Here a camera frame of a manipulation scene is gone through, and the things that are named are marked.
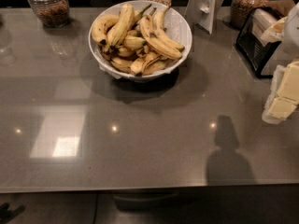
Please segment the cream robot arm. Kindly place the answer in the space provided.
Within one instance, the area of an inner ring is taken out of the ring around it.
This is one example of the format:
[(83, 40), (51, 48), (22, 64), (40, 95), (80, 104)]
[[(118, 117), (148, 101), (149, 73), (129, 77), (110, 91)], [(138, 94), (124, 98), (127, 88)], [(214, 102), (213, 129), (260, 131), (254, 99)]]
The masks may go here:
[(286, 67), (277, 66), (262, 113), (263, 121), (279, 124), (299, 105), (299, 3), (287, 17), (265, 30), (262, 40), (271, 43), (280, 41), (283, 51), (292, 58)]

